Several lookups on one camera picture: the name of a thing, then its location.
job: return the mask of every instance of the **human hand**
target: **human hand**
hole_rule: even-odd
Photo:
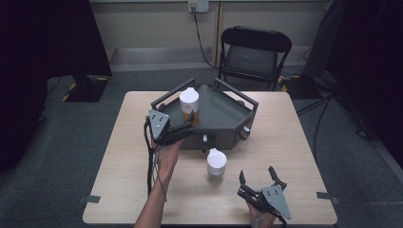
[[[273,222],[275,222],[276,217],[270,213],[262,213],[258,211],[252,204],[246,202],[249,208],[250,222],[252,227],[256,227],[256,218],[259,220],[259,228],[260,227],[273,227]]]

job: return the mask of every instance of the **white paper cup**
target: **white paper cup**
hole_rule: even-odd
[[[183,113],[183,121],[186,122],[189,118],[190,113],[193,111],[195,113],[195,120],[193,121],[193,126],[198,126],[199,119],[199,93],[194,87],[189,87],[187,90],[181,92],[179,96],[181,100],[181,110]]]
[[[207,156],[207,171],[213,176],[222,176],[225,172],[226,156],[216,148],[210,149]]]

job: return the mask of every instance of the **forearm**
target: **forearm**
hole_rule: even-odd
[[[143,211],[139,215],[134,227],[161,227],[165,193],[168,191],[168,185],[172,178],[172,173],[173,169],[170,170],[169,168],[165,169],[164,167],[161,167],[159,177],[156,179],[150,195],[145,202]]]
[[[275,221],[276,217],[272,216],[270,213],[261,213],[248,202],[246,202],[246,204],[249,207],[250,221],[252,228],[257,227],[256,226],[257,222],[259,228],[273,227],[273,222]]]

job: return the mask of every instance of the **human arm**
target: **human arm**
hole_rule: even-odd
[[[158,158],[158,177],[151,189],[144,208],[137,218],[134,227],[161,227],[163,219],[163,206],[165,203],[165,193],[174,172],[175,165],[179,157],[179,148],[183,141],[175,142],[169,146],[157,147]]]

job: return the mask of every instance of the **chair backrest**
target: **chair backrest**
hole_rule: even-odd
[[[291,50],[291,40],[281,32],[250,27],[227,28],[221,35],[221,48],[224,45],[284,52]]]

